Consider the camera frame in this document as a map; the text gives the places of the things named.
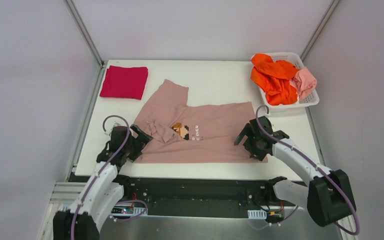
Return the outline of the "orange t-shirt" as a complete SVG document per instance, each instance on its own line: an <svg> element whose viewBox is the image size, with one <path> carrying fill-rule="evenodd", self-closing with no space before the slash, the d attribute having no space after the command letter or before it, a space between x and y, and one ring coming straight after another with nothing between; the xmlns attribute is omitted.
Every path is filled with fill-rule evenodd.
<svg viewBox="0 0 384 240"><path fill-rule="evenodd" d="M291 105L297 102L297 90L290 83L299 71L286 60L273 61L272 57L257 53L251 58L253 68L250 79L265 93L272 106Z"/></svg>

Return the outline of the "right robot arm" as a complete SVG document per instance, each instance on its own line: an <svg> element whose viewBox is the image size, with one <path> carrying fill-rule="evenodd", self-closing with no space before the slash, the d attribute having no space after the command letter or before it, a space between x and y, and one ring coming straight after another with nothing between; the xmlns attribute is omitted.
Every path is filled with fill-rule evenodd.
<svg viewBox="0 0 384 240"><path fill-rule="evenodd" d="M276 205L283 200L305 208L320 227L336 224L348 216L355 221L358 219L348 175L341 169L331 170L313 161L285 132L273 131L267 117L250 120L234 145L239 145L241 141L244 141L243 146L252 158L263 160L268 155L273 156L304 182L300 185L282 176L270 179L269 188L263 192L268 204Z"/></svg>

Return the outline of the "beige pink printed t-shirt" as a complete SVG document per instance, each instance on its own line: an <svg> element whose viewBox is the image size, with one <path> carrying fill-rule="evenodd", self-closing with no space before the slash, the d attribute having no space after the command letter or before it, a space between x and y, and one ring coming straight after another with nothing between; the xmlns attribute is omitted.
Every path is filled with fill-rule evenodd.
<svg viewBox="0 0 384 240"><path fill-rule="evenodd" d="M152 137L136 160L141 164L252 163L234 141L255 118L251 102L188 106L189 88L166 79L134 124Z"/></svg>

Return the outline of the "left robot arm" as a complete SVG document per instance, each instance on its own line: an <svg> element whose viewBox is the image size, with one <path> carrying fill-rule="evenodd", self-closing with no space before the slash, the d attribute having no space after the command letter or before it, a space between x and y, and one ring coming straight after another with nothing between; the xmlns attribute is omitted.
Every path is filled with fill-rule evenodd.
<svg viewBox="0 0 384 240"><path fill-rule="evenodd" d="M98 240L100 230L118 202L132 198L133 189L116 183L122 166L136 160L153 139L137 125L114 126L110 139L96 157L94 171L76 200L53 217L55 240Z"/></svg>

